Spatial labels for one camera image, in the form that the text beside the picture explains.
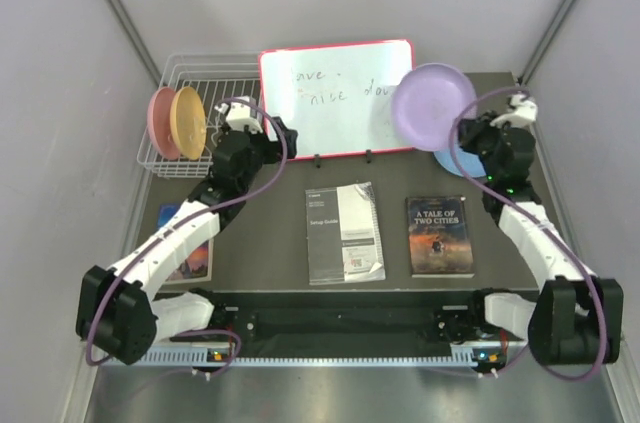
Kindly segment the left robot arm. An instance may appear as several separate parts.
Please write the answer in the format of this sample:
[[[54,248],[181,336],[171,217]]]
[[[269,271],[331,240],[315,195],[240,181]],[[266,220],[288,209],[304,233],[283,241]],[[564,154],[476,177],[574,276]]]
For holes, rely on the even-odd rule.
[[[256,196],[251,186],[263,166],[283,167],[296,156],[297,131],[278,117],[269,122],[276,140],[261,131],[226,130],[207,176],[175,215],[128,256],[85,273],[76,333],[88,350],[99,348],[108,358],[131,365],[159,341],[186,335],[212,340],[224,333],[225,313],[203,292],[156,295],[188,256],[213,240]]]

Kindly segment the purple plate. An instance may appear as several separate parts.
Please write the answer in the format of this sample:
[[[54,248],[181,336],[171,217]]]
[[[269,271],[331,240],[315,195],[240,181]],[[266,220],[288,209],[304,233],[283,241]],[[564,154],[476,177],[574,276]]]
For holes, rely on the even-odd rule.
[[[457,68],[427,63],[407,73],[391,98],[391,121],[407,146],[436,152],[448,147],[454,120],[476,99],[471,80]]]

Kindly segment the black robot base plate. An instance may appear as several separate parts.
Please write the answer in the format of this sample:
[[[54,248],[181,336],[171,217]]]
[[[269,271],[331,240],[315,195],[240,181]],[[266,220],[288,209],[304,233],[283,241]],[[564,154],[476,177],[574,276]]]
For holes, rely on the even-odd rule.
[[[241,356],[358,358],[448,356],[454,344],[513,346],[513,335],[472,327],[472,291],[202,291],[210,325],[235,331]]]

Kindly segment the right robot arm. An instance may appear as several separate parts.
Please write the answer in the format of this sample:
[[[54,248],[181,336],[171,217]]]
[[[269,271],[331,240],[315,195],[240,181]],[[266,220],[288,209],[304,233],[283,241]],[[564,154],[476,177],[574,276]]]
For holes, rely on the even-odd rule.
[[[539,287],[530,302],[503,290],[482,292],[467,313],[469,331],[487,339],[501,328],[526,340],[543,366],[614,363],[620,352],[624,293],[579,261],[549,221],[529,179],[536,140],[488,112],[457,123],[454,137],[486,173],[483,206],[512,241]]]

